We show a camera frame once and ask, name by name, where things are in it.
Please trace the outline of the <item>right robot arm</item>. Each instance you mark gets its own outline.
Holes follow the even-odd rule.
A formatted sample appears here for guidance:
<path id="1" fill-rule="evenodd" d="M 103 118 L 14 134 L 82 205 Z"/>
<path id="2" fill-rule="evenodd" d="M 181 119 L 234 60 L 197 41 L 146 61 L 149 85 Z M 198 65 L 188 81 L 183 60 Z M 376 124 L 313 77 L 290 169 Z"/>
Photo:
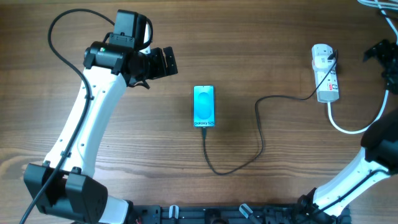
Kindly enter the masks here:
<path id="1" fill-rule="evenodd" d="M 363 129 L 348 131 L 339 127 L 331 104 L 339 99 L 336 77 L 338 53 L 326 44 L 312 47 L 317 100 L 325 103 L 332 126 L 345 134 L 362 134 L 356 157 L 333 179 L 304 195 L 295 208 L 305 215 L 302 222 L 331 223 L 343 209 L 374 184 L 397 175 L 397 109 L 382 116 L 390 93 L 397 95 L 397 44 L 384 39 L 365 51 L 363 61 L 375 58 L 383 67 L 385 94 L 374 121 Z"/>

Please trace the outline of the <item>Galaxy S25 smartphone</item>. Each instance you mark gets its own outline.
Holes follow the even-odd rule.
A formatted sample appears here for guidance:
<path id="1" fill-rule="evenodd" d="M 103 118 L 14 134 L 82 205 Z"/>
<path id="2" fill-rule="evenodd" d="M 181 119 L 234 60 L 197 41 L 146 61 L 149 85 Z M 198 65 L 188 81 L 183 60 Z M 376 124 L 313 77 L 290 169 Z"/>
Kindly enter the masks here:
<path id="1" fill-rule="evenodd" d="M 207 128 L 215 126 L 215 88 L 213 85 L 193 87 L 193 126 Z"/>

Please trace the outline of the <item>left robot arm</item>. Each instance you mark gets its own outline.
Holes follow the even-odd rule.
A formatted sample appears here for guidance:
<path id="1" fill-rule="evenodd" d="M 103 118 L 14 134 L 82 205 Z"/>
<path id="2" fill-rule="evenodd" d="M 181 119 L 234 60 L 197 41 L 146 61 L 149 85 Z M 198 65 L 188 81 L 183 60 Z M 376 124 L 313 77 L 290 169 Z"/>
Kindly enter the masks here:
<path id="1" fill-rule="evenodd" d="M 178 72 L 171 47 L 151 48 L 149 18 L 119 10 L 114 27 L 85 50 L 81 87 L 63 131 L 40 165 L 29 164 L 24 183 L 31 208 L 73 223 L 141 223 L 129 200 L 112 197 L 97 182 L 98 149 L 109 119 L 127 88 L 147 87 Z"/>

